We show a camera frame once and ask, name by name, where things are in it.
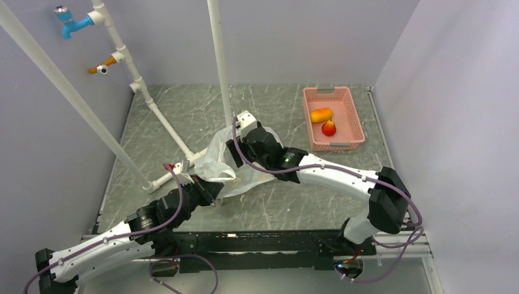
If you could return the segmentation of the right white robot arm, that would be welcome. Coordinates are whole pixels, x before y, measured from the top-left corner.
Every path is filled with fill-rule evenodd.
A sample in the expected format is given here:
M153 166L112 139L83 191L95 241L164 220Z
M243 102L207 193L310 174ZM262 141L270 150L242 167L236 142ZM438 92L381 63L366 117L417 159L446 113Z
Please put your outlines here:
M354 253L379 232L396 235L404 225L411 196L389 167L373 171L337 165L305 150L283 147L263 127L244 138L232 131L226 147L238 167L247 165L280 181L333 189L366 203L361 213L347 218L341 226L337 246L344 254Z

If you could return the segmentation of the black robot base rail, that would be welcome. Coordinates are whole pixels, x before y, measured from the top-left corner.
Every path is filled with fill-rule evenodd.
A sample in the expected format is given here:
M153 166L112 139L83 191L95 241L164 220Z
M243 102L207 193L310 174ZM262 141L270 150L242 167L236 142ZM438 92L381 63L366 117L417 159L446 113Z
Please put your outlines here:
M360 245L339 239L339 230L269 230L241 232L162 231L148 240L153 257L178 256L180 273L198 273L208 266L193 258L208 259L217 270L313 268L332 270L341 259L360 260L376 255L370 240Z

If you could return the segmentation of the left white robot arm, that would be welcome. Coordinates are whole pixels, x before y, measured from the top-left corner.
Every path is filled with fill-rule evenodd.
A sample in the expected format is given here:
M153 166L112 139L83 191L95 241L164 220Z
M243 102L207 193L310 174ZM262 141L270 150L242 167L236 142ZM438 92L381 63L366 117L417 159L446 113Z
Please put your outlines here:
M189 220L197 207L211 205L223 187L193 176L192 182L140 207L105 233L61 251L38 251L40 293L74 293L80 278L131 258L186 253L192 242L176 236L174 229Z

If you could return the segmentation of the red fake fruit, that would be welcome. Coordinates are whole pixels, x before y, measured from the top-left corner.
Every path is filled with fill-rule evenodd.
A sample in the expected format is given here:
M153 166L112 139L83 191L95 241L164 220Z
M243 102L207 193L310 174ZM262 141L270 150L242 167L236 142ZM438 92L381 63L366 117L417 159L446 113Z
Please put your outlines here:
M337 132L335 122L331 119L327 120L321 126L321 133L327 137L333 137Z

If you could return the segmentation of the orange fake fruit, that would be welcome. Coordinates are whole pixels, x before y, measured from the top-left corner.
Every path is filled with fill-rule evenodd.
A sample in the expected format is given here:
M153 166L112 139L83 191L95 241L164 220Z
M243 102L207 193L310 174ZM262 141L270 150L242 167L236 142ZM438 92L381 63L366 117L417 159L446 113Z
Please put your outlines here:
M318 108L310 113L310 121L312 124L324 123L330 120L333 116L333 111L330 108Z

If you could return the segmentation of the white plastic bag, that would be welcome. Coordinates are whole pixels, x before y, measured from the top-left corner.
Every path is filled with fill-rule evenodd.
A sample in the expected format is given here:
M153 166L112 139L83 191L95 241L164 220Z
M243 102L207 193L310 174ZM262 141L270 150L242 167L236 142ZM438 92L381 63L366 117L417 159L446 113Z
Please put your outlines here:
M226 146L232 139L232 128L226 127L215 133L205 155L194 163L194 174L205 181L223 183L218 199L237 196L264 183L273 181L273 175L260 172L244 164L238 167Z

